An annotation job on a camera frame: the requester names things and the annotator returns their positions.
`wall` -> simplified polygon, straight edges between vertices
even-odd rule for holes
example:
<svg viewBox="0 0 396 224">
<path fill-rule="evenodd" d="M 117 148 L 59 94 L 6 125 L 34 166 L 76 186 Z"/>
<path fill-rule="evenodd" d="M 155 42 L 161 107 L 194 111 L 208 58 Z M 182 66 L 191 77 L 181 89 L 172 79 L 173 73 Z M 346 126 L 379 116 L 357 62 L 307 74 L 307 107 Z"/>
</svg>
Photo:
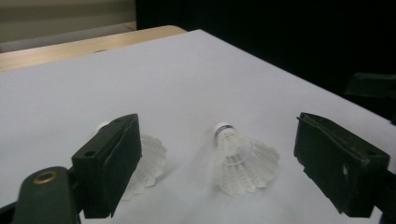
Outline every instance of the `wall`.
<svg viewBox="0 0 396 224">
<path fill-rule="evenodd" d="M 1 0 L 0 43 L 129 21 L 134 0 Z"/>
</svg>

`shuttlecock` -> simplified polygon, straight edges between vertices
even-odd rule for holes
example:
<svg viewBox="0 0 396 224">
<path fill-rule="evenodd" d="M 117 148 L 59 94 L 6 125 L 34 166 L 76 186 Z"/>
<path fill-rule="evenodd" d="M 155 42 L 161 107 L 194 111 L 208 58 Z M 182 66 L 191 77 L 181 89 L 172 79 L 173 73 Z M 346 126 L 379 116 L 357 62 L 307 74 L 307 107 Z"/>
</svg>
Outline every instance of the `shuttlecock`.
<svg viewBox="0 0 396 224">
<path fill-rule="evenodd" d="M 101 123 L 96 131 L 100 132 L 108 123 Z M 134 194 L 141 194 L 145 191 L 145 188 L 154 186 L 156 178 L 163 174 L 163 167 L 166 164 L 166 148 L 159 139 L 141 134 L 140 142 L 142 144 L 142 158 L 122 195 L 123 200 L 130 200 Z"/>
<path fill-rule="evenodd" d="M 226 122 L 214 132 L 219 150 L 215 178 L 226 194 L 253 193 L 275 177 L 279 155 L 274 148 L 240 135 Z"/>
</svg>

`badminton birdie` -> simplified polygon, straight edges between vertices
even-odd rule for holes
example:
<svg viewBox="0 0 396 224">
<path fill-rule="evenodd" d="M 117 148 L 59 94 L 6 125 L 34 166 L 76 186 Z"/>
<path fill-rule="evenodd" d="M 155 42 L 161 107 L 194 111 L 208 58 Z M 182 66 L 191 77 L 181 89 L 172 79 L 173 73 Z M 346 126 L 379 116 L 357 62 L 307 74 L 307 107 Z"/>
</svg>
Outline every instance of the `badminton birdie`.
<svg viewBox="0 0 396 224">
<path fill-rule="evenodd" d="M 219 150 L 215 178 L 226 194 L 253 193 L 275 177 L 279 155 L 274 148 L 240 135 L 226 122 L 214 132 Z"/>
<path fill-rule="evenodd" d="M 96 128 L 96 132 L 100 132 L 108 123 L 101 123 Z M 140 142 L 142 144 L 142 158 L 122 195 L 123 200 L 130 200 L 134 194 L 141 194 L 145 191 L 145 188 L 154 186 L 156 178 L 163 173 L 163 167 L 166 164 L 166 148 L 163 147 L 160 140 L 141 134 Z"/>
</svg>

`wooden table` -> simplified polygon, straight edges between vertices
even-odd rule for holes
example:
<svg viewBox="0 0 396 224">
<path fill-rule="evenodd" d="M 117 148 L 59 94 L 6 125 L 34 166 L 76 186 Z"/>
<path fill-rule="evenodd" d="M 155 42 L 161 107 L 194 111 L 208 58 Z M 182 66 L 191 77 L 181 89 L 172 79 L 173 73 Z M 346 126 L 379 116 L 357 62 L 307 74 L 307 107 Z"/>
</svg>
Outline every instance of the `wooden table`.
<svg viewBox="0 0 396 224">
<path fill-rule="evenodd" d="M 30 65 L 59 61 L 61 59 L 91 54 L 107 49 L 116 49 L 185 32 L 185 30 L 179 27 L 167 25 L 147 30 L 133 31 L 119 35 L 108 35 L 42 48 L 0 53 L 0 72 Z"/>
</svg>

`white shuttlecock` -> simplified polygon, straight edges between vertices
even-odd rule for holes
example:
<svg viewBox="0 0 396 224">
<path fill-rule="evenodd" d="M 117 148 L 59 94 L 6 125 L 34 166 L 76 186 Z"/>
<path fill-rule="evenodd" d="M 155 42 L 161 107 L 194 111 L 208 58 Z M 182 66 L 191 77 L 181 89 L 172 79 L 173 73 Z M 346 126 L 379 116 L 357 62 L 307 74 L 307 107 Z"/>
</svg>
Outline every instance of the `white shuttlecock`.
<svg viewBox="0 0 396 224">
<path fill-rule="evenodd" d="M 214 131 L 219 150 L 215 178 L 226 194 L 253 193 L 275 177 L 279 155 L 274 148 L 240 135 L 226 122 Z"/>
<path fill-rule="evenodd" d="M 101 123 L 96 131 L 99 132 L 108 123 Z M 142 144 L 142 158 L 122 195 L 123 200 L 130 200 L 134 194 L 141 194 L 145 191 L 145 188 L 154 186 L 156 178 L 163 174 L 163 167 L 166 164 L 166 148 L 163 147 L 159 139 L 141 134 L 140 142 Z"/>
</svg>

